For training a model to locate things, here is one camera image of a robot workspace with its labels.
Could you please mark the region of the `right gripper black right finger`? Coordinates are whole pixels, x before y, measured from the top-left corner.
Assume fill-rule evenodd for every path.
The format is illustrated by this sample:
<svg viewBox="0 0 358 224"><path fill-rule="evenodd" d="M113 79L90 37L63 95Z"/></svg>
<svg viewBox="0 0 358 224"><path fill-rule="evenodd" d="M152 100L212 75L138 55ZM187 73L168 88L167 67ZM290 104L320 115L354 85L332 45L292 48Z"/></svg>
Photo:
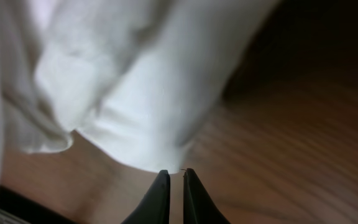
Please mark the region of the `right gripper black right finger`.
<svg viewBox="0 0 358 224"><path fill-rule="evenodd" d="M183 177L183 223L230 224L214 204L196 172L186 169Z"/></svg>

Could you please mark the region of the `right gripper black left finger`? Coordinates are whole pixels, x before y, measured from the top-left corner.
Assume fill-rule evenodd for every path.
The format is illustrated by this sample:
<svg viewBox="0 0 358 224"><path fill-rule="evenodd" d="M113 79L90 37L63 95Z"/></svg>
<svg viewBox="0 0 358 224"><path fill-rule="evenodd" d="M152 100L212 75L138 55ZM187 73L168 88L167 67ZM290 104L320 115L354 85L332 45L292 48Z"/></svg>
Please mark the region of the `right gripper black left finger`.
<svg viewBox="0 0 358 224"><path fill-rule="evenodd" d="M169 224L170 176L161 170L136 209L122 224Z"/></svg>

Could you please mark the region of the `white t-shirt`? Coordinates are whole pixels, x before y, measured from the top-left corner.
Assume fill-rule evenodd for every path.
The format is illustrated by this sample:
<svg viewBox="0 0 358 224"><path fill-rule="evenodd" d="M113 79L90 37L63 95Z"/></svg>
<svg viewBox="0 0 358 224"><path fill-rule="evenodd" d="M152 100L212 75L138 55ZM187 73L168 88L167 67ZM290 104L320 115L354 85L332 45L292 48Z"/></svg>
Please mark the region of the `white t-shirt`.
<svg viewBox="0 0 358 224"><path fill-rule="evenodd" d="M0 1L6 149L174 174L277 0Z"/></svg>

